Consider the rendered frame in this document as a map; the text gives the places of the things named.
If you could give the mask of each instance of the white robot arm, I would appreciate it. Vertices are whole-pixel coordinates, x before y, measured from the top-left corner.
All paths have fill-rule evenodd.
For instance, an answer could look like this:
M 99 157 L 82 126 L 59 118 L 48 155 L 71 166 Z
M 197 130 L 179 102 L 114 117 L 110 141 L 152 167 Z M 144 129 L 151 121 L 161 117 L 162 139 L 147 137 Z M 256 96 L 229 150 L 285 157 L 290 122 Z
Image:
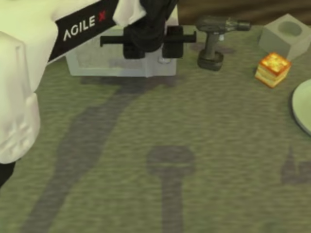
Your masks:
M 139 0 L 0 0 L 0 164 L 23 157 L 38 136 L 35 91 L 46 65 L 145 14 Z

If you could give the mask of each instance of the white plate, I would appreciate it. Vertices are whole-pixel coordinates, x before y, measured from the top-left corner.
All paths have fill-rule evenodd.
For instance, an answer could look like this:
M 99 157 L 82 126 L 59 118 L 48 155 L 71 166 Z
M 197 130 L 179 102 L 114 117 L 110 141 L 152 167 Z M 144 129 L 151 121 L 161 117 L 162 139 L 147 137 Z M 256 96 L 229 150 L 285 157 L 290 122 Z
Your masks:
M 297 123 L 311 136 L 311 79 L 296 88 L 292 104 Z

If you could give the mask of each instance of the drill handle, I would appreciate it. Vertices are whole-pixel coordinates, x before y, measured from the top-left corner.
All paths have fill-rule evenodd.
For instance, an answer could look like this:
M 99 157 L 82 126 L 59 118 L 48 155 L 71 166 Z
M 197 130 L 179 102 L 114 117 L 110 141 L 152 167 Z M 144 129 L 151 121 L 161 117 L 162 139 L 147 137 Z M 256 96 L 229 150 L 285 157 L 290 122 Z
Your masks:
M 207 33 L 204 57 L 208 60 L 215 58 L 216 44 L 219 41 L 219 34 Z

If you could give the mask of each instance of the drill base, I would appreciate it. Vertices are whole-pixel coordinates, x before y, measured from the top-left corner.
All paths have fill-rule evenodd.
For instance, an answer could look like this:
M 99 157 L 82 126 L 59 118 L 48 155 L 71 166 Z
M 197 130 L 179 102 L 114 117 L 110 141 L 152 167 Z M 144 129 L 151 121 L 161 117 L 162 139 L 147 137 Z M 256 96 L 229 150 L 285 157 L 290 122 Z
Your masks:
M 202 69 L 218 71 L 223 65 L 224 55 L 220 52 L 215 52 L 215 59 L 210 60 L 205 58 L 205 51 L 202 50 L 198 58 L 198 66 Z

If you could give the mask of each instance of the gray box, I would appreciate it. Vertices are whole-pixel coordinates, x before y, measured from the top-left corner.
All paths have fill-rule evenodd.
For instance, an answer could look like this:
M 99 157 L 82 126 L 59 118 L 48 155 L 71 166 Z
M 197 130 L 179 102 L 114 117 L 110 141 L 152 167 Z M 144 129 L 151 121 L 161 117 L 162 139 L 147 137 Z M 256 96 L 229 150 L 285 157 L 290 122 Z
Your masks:
M 311 42 L 311 28 L 286 14 L 264 26 L 259 46 L 268 53 L 276 52 L 287 60 L 304 54 Z

